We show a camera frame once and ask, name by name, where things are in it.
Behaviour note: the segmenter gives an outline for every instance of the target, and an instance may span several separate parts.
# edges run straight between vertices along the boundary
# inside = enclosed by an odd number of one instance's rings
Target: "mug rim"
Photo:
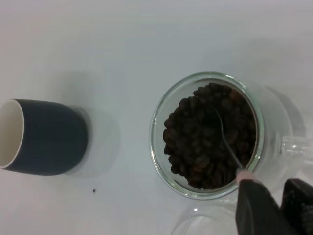
[[[19,152],[20,152],[20,149],[21,149],[21,146],[22,146],[22,142],[23,142],[23,139],[24,139],[25,120],[24,120],[24,112],[23,112],[23,109],[22,109],[20,103],[19,103],[17,100],[15,100],[15,99],[9,99],[9,100],[5,101],[5,102],[1,105],[0,109],[1,109],[5,104],[11,103],[11,102],[12,102],[12,103],[15,103],[15,104],[18,106],[18,108],[19,108],[19,110],[20,110],[20,112],[21,112],[21,115],[22,115],[22,136],[21,136],[21,140],[20,140],[19,147],[18,147],[18,149],[16,150],[16,153],[15,153],[14,157],[10,160],[10,162],[9,162],[7,165],[0,165],[0,169],[6,169],[7,167],[9,167],[9,166],[14,162],[14,160],[16,159],[17,155],[18,155]]]

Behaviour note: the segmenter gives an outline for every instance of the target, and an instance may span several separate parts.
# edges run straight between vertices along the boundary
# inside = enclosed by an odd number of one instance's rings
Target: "clear glass container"
[[[308,142],[293,135],[290,116],[271,89],[251,79],[241,78],[239,81],[218,72],[201,72],[184,78],[172,86],[157,105],[150,125],[149,147],[158,174],[177,193],[198,200],[219,198],[238,188],[235,181],[215,190],[193,188],[184,177],[171,172],[168,156],[163,152],[165,143],[162,134],[169,114],[178,107],[181,99],[193,96],[193,91],[210,82],[228,85],[246,98],[253,110],[257,129],[256,145],[246,169],[254,172],[269,190],[282,186],[288,177],[294,176],[301,162],[299,158],[304,155],[301,152],[305,149],[303,143]]]
[[[188,208],[178,219],[172,235],[236,234],[234,204],[210,203]]]

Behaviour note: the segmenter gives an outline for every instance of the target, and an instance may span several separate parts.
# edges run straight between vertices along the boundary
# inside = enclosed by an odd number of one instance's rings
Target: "pile of coffee beans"
[[[194,188],[216,189],[235,179],[238,168],[224,146],[218,111],[226,139],[246,166],[254,151],[256,126],[246,99],[226,85],[209,83],[184,98],[164,125],[164,153],[171,172],[185,177]]]

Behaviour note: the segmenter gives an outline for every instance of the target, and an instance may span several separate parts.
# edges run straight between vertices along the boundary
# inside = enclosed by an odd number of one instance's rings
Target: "glass rim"
[[[184,188],[183,186],[181,186],[180,184],[178,184],[177,182],[175,182],[174,180],[172,180],[170,177],[168,177],[162,170],[162,168],[160,167],[156,155],[155,155],[155,146],[154,146],[154,127],[155,127],[155,122],[156,122],[156,118],[157,115],[162,107],[162,104],[164,103],[164,101],[181,85],[184,85],[185,83],[187,83],[190,80],[197,80],[197,78],[199,78],[200,76],[207,76],[207,78],[202,79],[202,80],[222,80],[225,82],[228,82],[230,84],[232,84],[233,86],[235,86],[237,89],[239,89],[244,95],[245,98],[247,99],[247,101],[249,102],[249,104],[252,107],[253,110],[253,114],[254,114],[254,118],[256,120],[256,127],[257,127],[257,142],[255,145],[255,149],[253,152],[253,155],[251,156],[251,159],[246,167],[246,169],[248,171],[253,171],[256,166],[257,163],[259,162],[260,156],[261,156],[261,152],[263,149],[263,144],[264,144],[264,120],[263,120],[263,115],[261,112],[261,109],[258,105],[258,103],[255,101],[253,95],[251,95],[251,93],[249,92],[249,90],[246,88],[246,86],[240,82],[239,80],[237,80],[236,78],[224,74],[224,73],[220,73],[220,72],[199,72],[199,73],[195,73],[192,74],[186,78],[183,78],[182,80],[178,81],[177,83],[175,83],[161,98],[161,100],[159,101],[159,103],[157,104],[154,113],[152,115],[152,119],[150,122],[150,128],[149,128],[149,151],[150,151],[150,155],[151,155],[151,159],[152,162],[154,164],[154,167],[157,171],[157,173],[159,174],[159,176],[161,177],[161,179],[163,180],[163,182],[169,186],[172,190],[174,190],[176,193],[187,197],[187,198],[192,198],[192,199],[196,199],[196,200],[212,200],[212,199],[217,199],[220,197],[224,197],[230,193],[232,193],[233,191],[235,191],[238,188],[237,183],[234,181],[230,182],[229,184],[218,188],[218,189],[214,189],[211,192],[194,192],[194,191],[190,191],[186,188]]]

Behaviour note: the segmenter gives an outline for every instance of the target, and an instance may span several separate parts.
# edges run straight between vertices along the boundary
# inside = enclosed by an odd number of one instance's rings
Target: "black object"
[[[268,189],[254,180],[240,181],[236,224],[239,235],[299,235]]]
[[[6,170],[58,175],[78,164],[87,147],[87,127],[73,109],[58,103],[16,99],[24,116],[21,147]]]
[[[300,179],[285,182],[280,207],[289,224],[301,235],[313,235],[313,187]]]

